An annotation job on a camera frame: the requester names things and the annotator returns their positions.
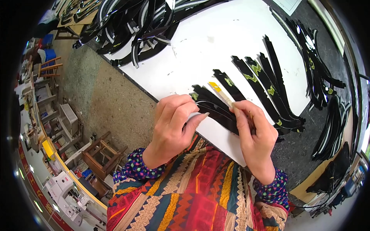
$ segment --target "colorful patterned shirt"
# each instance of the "colorful patterned shirt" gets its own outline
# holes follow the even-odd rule
[[[215,148],[185,151],[156,169],[143,163],[144,150],[114,173],[107,231],[284,229],[289,206],[281,170],[270,185],[253,181],[253,205],[251,174]]]

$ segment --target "hand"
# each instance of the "hand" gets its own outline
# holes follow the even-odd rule
[[[195,129],[209,113],[188,117],[199,108],[189,95],[171,95],[161,99],[155,109],[152,142],[143,152],[145,165],[154,169],[167,163],[190,145]]]
[[[235,102],[233,106],[230,111],[236,116],[240,147],[245,163],[262,184],[271,184],[275,178],[271,152],[278,137],[278,131],[267,121],[263,110],[252,102],[243,100]]]

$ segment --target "red banner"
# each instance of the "red banner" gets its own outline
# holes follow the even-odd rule
[[[51,217],[54,219],[54,221],[65,231],[73,231],[73,229],[65,223],[62,218],[57,214],[53,213],[54,209],[52,205],[47,201],[46,197],[38,187],[35,178],[33,178],[32,172],[30,172],[29,165],[27,163],[26,157],[24,156],[23,148],[22,148],[22,143],[19,141],[19,148],[18,148],[19,156],[21,157],[22,165],[24,167],[24,170],[26,172],[26,176],[28,180],[30,181],[33,190],[35,191],[37,197],[40,199],[41,203],[43,206],[46,208],[47,212],[51,215]]]

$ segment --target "person's left hand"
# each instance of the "person's left hand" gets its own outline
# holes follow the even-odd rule
[[[144,150],[144,164],[154,169],[167,163],[190,145],[195,129],[209,113],[188,117],[199,108],[189,95],[171,95],[161,99],[155,109],[152,142]]]

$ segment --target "white sewing machine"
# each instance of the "white sewing machine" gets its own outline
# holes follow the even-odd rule
[[[77,225],[81,225],[82,217],[79,215],[78,204],[68,195],[74,184],[66,172],[61,172],[46,183],[49,193],[62,211]]]

